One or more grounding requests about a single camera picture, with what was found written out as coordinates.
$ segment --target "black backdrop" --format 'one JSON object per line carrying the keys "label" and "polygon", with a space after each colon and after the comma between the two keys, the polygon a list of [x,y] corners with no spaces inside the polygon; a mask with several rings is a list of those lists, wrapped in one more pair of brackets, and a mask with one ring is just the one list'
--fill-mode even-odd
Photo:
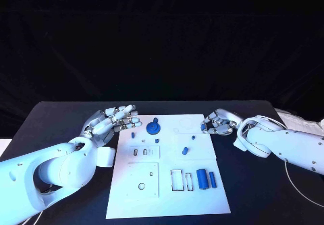
{"label": "black backdrop", "polygon": [[2,3],[2,137],[15,135],[41,101],[268,100],[310,120],[323,118],[320,6]]}

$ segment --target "robotic hand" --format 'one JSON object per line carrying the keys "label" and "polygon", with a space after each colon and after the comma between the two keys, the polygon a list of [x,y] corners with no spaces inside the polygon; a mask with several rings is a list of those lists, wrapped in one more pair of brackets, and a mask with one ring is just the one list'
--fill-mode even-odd
{"label": "robotic hand", "polygon": [[244,118],[218,109],[201,124],[203,133],[229,135],[238,130],[234,145],[267,158],[274,153],[285,162],[324,174],[324,137],[287,127],[274,119],[257,116]]}
{"label": "robotic hand", "polygon": [[[134,105],[98,111],[87,120],[81,135],[58,144],[0,163],[0,220],[18,224],[91,180],[97,166],[111,167],[116,150],[104,147],[114,133],[141,126]],[[35,186],[33,173],[41,180],[58,185],[57,191],[42,193]]]}

